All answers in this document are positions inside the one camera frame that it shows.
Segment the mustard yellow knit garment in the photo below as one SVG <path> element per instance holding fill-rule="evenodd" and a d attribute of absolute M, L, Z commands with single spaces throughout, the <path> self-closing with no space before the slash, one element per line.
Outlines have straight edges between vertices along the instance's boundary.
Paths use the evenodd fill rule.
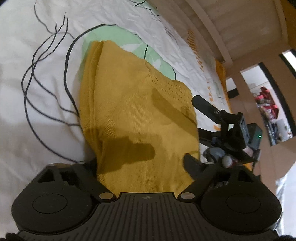
<path fill-rule="evenodd" d="M 122 192 L 180 194 L 193 178 L 185 154 L 199 156 L 192 94 L 112 41 L 90 44 L 79 94 L 83 135 L 97 180 Z"/>

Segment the colourful clothes on shelf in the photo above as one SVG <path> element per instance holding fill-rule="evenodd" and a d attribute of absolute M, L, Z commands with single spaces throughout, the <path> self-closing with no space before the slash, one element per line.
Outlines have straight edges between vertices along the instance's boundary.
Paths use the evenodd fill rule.
<path fill-rule="evenodd" d="M 274 146 L 292 138 L 287 116 L 273 89 L 261 86 L 253 96 L 266 127 L 270 145 Z"/>

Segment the orange blanket at bed edge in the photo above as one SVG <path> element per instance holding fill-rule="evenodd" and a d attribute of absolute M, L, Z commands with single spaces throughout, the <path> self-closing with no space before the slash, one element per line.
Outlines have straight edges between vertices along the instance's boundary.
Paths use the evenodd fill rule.
<path fill-rule="evenodd" d="M 220 79 L 220 82 L 222 84 L 222 88 L 223 88 L 223 91 L 224 91 L 224 95 L 225 95 L 225 98 L 226 98 L 226 102 L 227 102 L 227 105 L 229 107 L 229 110 L 230 112 L 232 112 L 231 110 L 231 106 L 230 106 L 230 102 L 229 102 L 229 97 L 228 97 L 228 94 L 227 94 L 227 88 L 226 88 L 226 70 L 223 66 L 223 64 L 218 61 L 217 59 L 215 59 L 215 62 L 216 62 L 216 73 Z"/>

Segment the white patterned bed sheet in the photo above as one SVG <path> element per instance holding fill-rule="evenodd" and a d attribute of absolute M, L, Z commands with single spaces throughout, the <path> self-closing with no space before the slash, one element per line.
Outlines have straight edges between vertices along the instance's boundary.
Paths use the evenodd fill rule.
<path fill-rule="evenodd" d="M 229 109 L 212 51 L 177 1 L 2 1 L 1 235 L 17 230 L 11 205 L 47 164 L 93 157 L 76 109 L 94 40 Z"/>

